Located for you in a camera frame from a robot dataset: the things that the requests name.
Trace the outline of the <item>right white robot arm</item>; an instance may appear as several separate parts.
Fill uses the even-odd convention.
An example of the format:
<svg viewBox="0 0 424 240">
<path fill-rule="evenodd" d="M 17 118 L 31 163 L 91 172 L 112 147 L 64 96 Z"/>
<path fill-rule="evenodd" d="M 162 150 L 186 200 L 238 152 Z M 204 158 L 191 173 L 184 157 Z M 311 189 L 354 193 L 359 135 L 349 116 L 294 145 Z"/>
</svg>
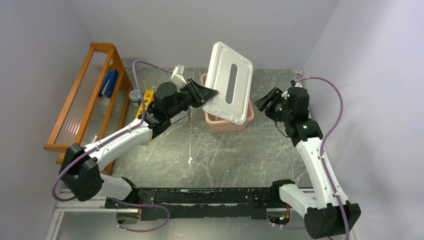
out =
<svg viewBox="0 0 424 240">
<path fill-rule="evenodd" d="M 309 197 L 290 179 L 275 181 L 270 202 L 285 203 L 298 212 L 313 239 L 348 235 L 361 208 L 351 203 L 342 190 L 324 148 L 324 135 L 317 121 L 309 116 L 309 94 L 305 88 L 290 87 L 286 95 L 274 87 L 254 105 L 274 123 L 281 122 L 285 135 L 300 154 L 310 177 L 315 197 Z"/>
</svg>

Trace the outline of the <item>white plastic lid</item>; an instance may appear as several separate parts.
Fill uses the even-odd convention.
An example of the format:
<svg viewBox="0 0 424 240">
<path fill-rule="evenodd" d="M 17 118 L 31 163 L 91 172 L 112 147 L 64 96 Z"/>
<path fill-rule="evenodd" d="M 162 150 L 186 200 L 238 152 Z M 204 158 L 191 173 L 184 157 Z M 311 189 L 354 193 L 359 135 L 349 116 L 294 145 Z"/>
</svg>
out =
<svg viewBox="0 0 424 240">
<path fill-rule="evenodd" d="M 243 125 L 247 120 L 253 63 L 218 41 L 213 45 L 204 86 L 218 91 L 202 109 L 216 117 Z"/>
</svg>

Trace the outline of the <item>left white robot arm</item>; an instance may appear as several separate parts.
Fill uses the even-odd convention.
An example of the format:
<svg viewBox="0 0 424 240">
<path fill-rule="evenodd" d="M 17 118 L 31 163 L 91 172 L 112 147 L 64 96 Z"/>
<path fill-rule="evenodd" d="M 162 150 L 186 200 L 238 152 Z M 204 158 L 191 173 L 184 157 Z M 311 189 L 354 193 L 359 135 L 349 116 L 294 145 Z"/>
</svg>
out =
<svg viewBox="0 0 424 240">
<path fill-rule="evenodd" d="M 88 145 L 70 145 L 55 182 L 62 181 L 81 202 L 104 196 L 118 200 L 126 208 L 134 207 L 139 200 L 138 188 L 127 178 L 103 175 L 102 170 L 131 148 L 162 134 L 180 112 L 199 108 L 218 93 L 192 79 L 181 88 L 173 82 L 161 83 L 152 95 L 153 101 L 142 104 L 141 115 L 130 124 Z"/>
</svg>

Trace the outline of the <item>pink plastic bin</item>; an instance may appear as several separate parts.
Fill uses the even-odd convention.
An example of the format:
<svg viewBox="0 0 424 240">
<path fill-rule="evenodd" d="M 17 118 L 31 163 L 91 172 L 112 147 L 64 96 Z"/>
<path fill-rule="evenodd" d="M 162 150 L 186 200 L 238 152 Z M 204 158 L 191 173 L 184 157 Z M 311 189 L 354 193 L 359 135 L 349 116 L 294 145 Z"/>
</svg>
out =
<svg viewBox="0 0 424 240">
<path fill-rule="evenodd" d="M 209 113 L 204 109 L 204 107 L 202 107 L 202 110 L 204 111 L 204 117 L 205 117 L 206 123 L 209 126 L 209 131 L 212 134 L 243 131 L 255 117 L 252 102 L 249 97 L 248 97 L 246 120 L 241 125 L 235 124 L 215 114 Z"/>
</svg>

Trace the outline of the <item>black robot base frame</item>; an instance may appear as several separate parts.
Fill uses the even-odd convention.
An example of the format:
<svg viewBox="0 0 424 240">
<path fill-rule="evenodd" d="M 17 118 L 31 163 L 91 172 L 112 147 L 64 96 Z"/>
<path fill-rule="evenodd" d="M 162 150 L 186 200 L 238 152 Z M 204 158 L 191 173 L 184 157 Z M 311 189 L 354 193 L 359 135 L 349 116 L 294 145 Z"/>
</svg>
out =
<svg viewBox="0 0 424 240">
<path fill-rule="evenodd" d="M 251 218 L 267 220 L 287 204 L 271 187 L 140 188 L 121 202 L 106 198 L 106 209 L 135 213 L 141 221 L 165 219 Z"/>
</svg>

